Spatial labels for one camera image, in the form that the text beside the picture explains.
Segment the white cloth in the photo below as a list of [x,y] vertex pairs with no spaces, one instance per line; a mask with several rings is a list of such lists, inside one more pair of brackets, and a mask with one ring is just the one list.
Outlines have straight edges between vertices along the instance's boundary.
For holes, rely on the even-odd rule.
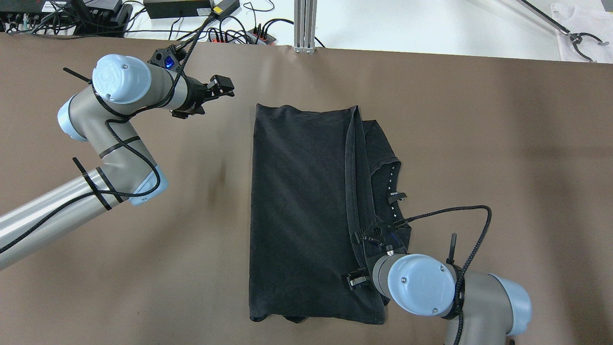
[[[552,18],[571,33],[590,33],[609,45],[598,45],[595,39],[583,36],[579,50],[599,63],[613,63],[613,14],[605,11],[584,10],[577,5],[551,5]],[[588,62],[575,51],[568,36],[558,33],[558,49],[562,61]]]

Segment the folded garment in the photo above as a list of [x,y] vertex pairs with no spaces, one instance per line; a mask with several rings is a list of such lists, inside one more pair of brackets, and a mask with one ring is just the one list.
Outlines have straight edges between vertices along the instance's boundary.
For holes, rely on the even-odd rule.
[[[596,62],[613,63],[613,14],[565,4],[552,4],[551,12],[552,18],[572,33],[590,33],[605,42],[611,42],[609,45],[598,45],[595,39],[583,36],[579,50]],[[562,61],[588,62],[577,54],[567,36],[558,33],[557,39]]]
[[[403,218],[400,161],[379,125],[363,122],[357,106],[320,113],[258,104],[253,142],[251,320],[382,324],[387,299],[342,278],[380,256],[360,240],[364,229]],[[406,252],[410,227],[393,236],[396,252]]]

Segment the white label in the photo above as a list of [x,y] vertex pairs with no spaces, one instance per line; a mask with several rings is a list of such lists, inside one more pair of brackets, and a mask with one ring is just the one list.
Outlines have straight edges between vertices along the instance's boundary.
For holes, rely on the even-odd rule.
[[198,15],[210,15],[211,14],[211,9],[196,9],[196,12],[198,12]]
[[[55,2],[57,5],[60,5],[60,6],[66,5],[66,1],[53,1],[53,2]],[[45,4],[42,6],[42,10],[40,11],[41,12],[55,12],[59,9],[57,5],[52,4],[51,1],[45,1]]]

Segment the white towel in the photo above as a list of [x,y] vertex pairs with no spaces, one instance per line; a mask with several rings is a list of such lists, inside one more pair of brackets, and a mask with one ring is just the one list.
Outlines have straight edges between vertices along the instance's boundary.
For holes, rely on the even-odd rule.
[[[552,18],[571,31],[571,33],[590,33],[609,45],[598,45],[595,39],[583,36],[579,50],[599,63],[613,63],[613,14],[605,11],[584,10],[579,6],[564,4],[551,5]],[[575,49],[568,36],[558,33],[558,49],[562,61],[588,62]]]

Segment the black box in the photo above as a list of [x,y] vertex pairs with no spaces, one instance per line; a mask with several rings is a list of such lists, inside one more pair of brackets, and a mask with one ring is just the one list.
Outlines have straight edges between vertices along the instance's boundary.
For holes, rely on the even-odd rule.
[[151,19],[177,17],[207,17],[211,14],[212,0],[144,0]]

